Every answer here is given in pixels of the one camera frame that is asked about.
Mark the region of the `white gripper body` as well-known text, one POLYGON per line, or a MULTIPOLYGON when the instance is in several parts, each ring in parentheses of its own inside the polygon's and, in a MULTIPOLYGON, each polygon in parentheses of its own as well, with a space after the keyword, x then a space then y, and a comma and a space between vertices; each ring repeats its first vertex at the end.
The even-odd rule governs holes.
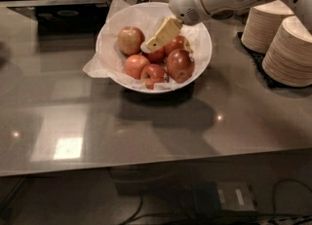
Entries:
POLYGON ((210 17, 202 0, 169 0, 169 8, 185 25, 195 25, 210 17))

